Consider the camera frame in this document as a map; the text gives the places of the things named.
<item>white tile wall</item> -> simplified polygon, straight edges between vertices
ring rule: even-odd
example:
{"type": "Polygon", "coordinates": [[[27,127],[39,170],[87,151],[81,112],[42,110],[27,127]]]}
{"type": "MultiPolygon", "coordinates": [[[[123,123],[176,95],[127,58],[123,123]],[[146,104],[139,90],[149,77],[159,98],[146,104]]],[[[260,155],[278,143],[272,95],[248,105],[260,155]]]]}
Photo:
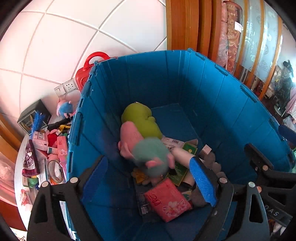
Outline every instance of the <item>white tile wall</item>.
{"type": "MultiPolygon", "coordinates": [[[[41,99],[54,115],[54,87],[89,54],[165,49],[165,0],[33,0],[0,42],[0,112],[23,135],[20,112],[41,99]]],[[[79,92],[67,99],[77,102],[79,92]]]]}

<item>pink box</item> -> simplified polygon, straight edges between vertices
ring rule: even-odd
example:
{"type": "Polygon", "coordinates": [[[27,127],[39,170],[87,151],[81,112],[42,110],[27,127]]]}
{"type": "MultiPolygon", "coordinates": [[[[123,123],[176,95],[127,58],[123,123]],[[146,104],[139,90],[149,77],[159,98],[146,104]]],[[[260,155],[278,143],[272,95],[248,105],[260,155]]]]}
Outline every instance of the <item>pink box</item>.
{"type": "Polygon", "coordinates": [[[57,149],[58,149],[58,157],[60,160],[60,165],[64,170],[64,176],[67,174],[67,157],[68,157],[68,146],[67,139],[65,136],[57,137],[57,149]]]}
{"type": "Polygon", "coordinates": [[[165,222],[169,222],[185,211],[192,209],[190,203],[169,178],[150,189],[144,196],[153,210],[165,222]]]}

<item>blue container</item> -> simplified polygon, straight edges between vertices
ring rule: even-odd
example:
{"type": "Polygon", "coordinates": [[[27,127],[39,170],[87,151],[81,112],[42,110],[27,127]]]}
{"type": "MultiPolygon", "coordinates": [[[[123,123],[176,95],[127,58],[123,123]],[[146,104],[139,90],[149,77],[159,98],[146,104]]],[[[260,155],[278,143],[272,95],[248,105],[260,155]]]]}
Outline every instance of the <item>blue container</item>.
{"type": "MultiPolygon", "coordinates": [[[[279,124],[258,98],[225,69],[191,49],[96,63],[71,129],[67,178],[78,177],[99,155],[108,158],[107,173],[93,190],[92,200],[83,201],[105,241],[193,240],[211,210],[210,206],[195,209],[169,223],[143,223],[131,167],[117,149],[121,114],[133,102],[152,109],[165,136],[181,141],[197,138],[199,150],[209,145],[233,183],[256,179],[244,154],[247,143],[257,147],[275,170],[290,171],[295,160],[277,131],[279,124]]],[[[221,239],[227,235],[234,209],[232,205],[221,239]]]]}

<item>bin floor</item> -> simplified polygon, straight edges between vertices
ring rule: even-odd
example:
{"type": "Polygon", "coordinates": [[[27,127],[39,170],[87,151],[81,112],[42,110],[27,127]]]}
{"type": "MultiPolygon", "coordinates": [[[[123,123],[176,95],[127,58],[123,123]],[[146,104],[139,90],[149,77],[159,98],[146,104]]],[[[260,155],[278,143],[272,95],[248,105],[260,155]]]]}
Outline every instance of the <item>bin floor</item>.
{"type": "MultiPolygon", "coordinates": [[[[179,104],[153,108],[152,115],[163,135],[184,142],[197,138],[198,151],[202,149],[201,139],[179,104]]],[[[193,240],[212,209],[210,205],[194,209],[168,223],[163,221],[143,223],[135,201],[134,189],[131,188],[133,181],[130,173],[119,175],[118,169],[109,162],[108,171],[102,182],[93,200],[84,203],[84,206],[105,241],[193,240]]],[[[226,238],[235,206],[235,204],[231,205],[230,215],[227,217],[219,240],[226,238]]]]}

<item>red toy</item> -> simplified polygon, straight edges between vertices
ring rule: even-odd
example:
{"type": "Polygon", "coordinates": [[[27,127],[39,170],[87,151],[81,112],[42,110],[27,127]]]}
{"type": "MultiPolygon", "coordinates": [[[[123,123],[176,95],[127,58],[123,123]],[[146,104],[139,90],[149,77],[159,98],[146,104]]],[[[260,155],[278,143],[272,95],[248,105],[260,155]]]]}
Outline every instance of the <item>red toy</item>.
{"type": "Polygon", "coordinates": [[[89,72],[90,72],[92,66],[94,66],[94,64],[89,63],[89,61],[93,57],[102,57],[104,60],[110,59],[110,57],[106,53],[103,53],[103,52],[94,52],[90,56],[87,57],[83,68],[79,69],[75,75],[75,80],[76,80],[76,83],[77,83],[77,86],[78,86],[78,89],[80,90],[80,92],[82,91],[85,82],[89,78],[89,72]]]}

